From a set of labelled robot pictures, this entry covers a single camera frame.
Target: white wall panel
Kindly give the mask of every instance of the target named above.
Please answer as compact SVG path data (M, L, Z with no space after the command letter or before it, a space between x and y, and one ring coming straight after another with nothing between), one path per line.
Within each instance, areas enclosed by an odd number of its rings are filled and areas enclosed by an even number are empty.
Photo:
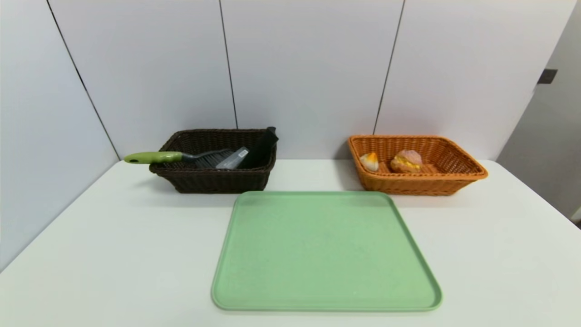
M575 0L406 0L376 134L438 134L495 159Z
M0 271L119 161L44 0L2 1Z
M238 126L276 126L280 158L346 157L373 132L401 5L222 0Z
M498 163L563 215L581 219L581 2L547 66L559 70L555 80L537 86Z
M121 156L236 128L218 0L51 0Z

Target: green tray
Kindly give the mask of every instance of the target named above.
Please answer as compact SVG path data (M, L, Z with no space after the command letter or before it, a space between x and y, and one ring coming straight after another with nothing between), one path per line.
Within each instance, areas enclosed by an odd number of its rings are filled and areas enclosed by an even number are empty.
M379 192L238 197L212 298L226 310L427 311L442 292Z

